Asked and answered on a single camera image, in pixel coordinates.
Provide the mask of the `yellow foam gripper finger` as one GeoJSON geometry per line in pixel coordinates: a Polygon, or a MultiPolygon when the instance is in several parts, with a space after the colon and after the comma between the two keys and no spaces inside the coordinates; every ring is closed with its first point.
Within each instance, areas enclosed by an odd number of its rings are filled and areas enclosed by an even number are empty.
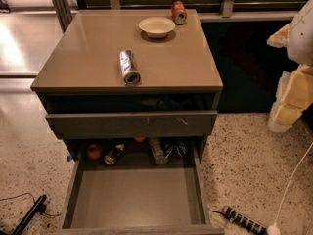
{"type": "Polygon", "coordinates": [[[284,71],[270,111],[269,129],[277,133],[289,130],[312,103],[313,67],[299,65],[293,72],[284,71]]]}
{"type": "Polygon", "coordinates": [[[289,42],[290,23],[287,23],[267,39],[267,44],[275,48],[287,47],[289,42]]]}

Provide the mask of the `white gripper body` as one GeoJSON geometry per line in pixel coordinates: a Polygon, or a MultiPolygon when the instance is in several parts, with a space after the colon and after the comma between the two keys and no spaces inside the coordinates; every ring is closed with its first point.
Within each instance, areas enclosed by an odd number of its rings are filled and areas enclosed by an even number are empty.
{"type": "Polygon", "coordinates": [[[291,22],[287,53],[290,60],[313,65],[313,0],[308,0],[291,22]]]}

